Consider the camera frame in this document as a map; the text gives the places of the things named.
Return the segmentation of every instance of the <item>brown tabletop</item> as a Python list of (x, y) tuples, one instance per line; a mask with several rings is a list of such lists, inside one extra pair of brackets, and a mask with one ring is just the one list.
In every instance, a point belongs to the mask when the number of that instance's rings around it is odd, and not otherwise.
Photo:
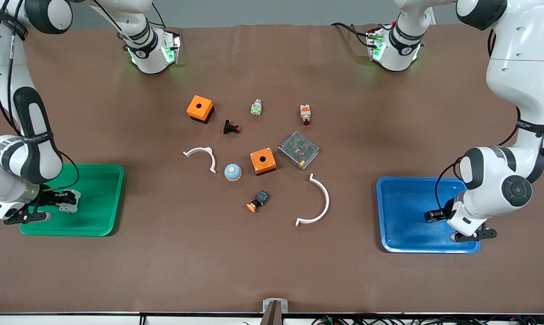
[[(499, 236), (479, 253), (380, 244), (377, 179), (437, 176), (513, 128), (515, 107), (484, 80), (486, 37), (433, 26), (419, 59), (391, 73), (336, 27), (186, 29), (182, 65), (150, 76), (115, 31), (34, 33), (29, 69), (56, 144), (77, 163), (122, 165), (124, 197), (103, 238), (26, 236), (0, 221), (0, 312), (252, 311), (270, 296), (293, 312), (544, 312), (544, 175), (527, 207), (490, 221)], [(215, 102), (208, 125), (185, 112), (194, 95)], [(243, 132), (223, 135), (226, 119)], [(249, 153), (294, 131), (321, 148), (317, 160), (302, 172), (276, 153), (278, 170), (255, 176)], [(182, 154), (207, 146), (216, 175), (207, 155)], [(243, 167), (238, 182), (223, 177), (229, 163)], [(330, 208), (295, 228), (324, 206), (311, 172)], [(251, 214), (262, 189), (272, 197)]]

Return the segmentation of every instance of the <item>white curved handle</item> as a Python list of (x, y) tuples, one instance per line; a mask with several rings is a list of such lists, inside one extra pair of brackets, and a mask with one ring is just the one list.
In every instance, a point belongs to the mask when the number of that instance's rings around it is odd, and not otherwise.
[(210, 147), (206, 147), (206, 148), (194, 148), (192, 150), (190, 150), (189, 152), (184, 152), (184, 154), (186, 155), (186, 157), (189, 157), (189, 156), (192, 156), (192, 154), (194, 153), (197, 153), (197, 152), (207, 152), (210, 157), (212, 157), (212, 167), (210, 167), (210, 171), (212, 173), (216, 173), (216, 158), (214, 158), (214, 154), (212, 154), (212, 148)]
[(317, 222), (318, 220), (322, 219), (322, 217), (326, 214), (326, 211), (328, 211), (328, 205), (330, 205), (330, 197), (328, 196), (328, 191), (326, 190), (326, 187), (324, 187), (324, 185), (322, 185), (321, 182), (313, 179), (313, 176), (314, 176), (314, 174), (310, 174), (310, 181), (312, 183), (318, 185), (318, 187), (320, 187), (320, 189), (322, 190), (322, 193), (324, 193), (324, 198), (326, 198), (326, 205), (324, 206), (324, 211), (322, 211), (322, 213), (319, 216), (317, 216), (316, 218), (313, 218), (313, 219), (301, 219), (301, 218), (298, 218), (296, 220), (296, 226), (297, 227), (301, 223), (314, 223), (314, 222)]

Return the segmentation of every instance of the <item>light blue round button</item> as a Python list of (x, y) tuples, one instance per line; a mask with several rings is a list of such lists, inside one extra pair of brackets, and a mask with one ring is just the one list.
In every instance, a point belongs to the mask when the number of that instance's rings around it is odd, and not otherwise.
[(224, 177), (229, 181), (237, 181), (242, 176), (242, 169), (236, 164), (229, 164), (224, 170)]

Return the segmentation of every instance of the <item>orange box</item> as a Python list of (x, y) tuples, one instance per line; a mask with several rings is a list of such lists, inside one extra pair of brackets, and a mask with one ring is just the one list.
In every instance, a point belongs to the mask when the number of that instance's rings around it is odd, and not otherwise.
[(214, 113), (214, 104), (210, 99), (195, 95), (186, 113), (190, 115), (192, 120), (208, 124), (208, 120)]
[(250, 154), (256, 175), (263, 175), (276, 170), (276, 160), (270, 148), (258, 150)]

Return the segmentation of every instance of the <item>large white curved part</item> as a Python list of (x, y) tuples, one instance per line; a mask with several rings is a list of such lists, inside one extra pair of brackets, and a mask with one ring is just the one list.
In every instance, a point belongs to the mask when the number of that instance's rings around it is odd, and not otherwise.
[(190, 150), (189, 152), (184, 152), (184, 154), (186, 155), (186, 157), (189, 157), (189, 156), (192, 156), (192, 154), (194, 153), (197, 153), (197, 152), (207, 152), (210, 157), (212, 157), (212, 167), (210, 167), (210, 171), (212, 173), (216, 173), (216, 158), (214, 158), (214, 154), (212, 154), (212, 148), (210, 147), (207, 147), (207, 148), (194, 148), (192, 150)]
[(313, 219), (298, 218), (296, 220), (296, 226), (297, 227), (301, 223), (314, 223), (314, 222), (317, 222), (318, 220), (322, 219), (322, 217), (326, 214), (326, 211), (328, 211), (328, 206), (330, 205), (330, 197), (328, 197), (328, 191), (326, 190), (326, 187), (324, 187), (324, 185), (322, 185), (321, 182), (313, 179), (313, 176), (314, 176), (314, 174), (310, 174), (310, 181), (312, 183), (318, 185), (318, 187), (320, 187), (320, 189), (322, 190), (322, 193), (324, 193), (324, 198), (326, 198), (326, 205), (324, 206), (324, 211), (322, 211), (322, 213), (319, 216), (317, 216), (316, 218), (313, 218)]

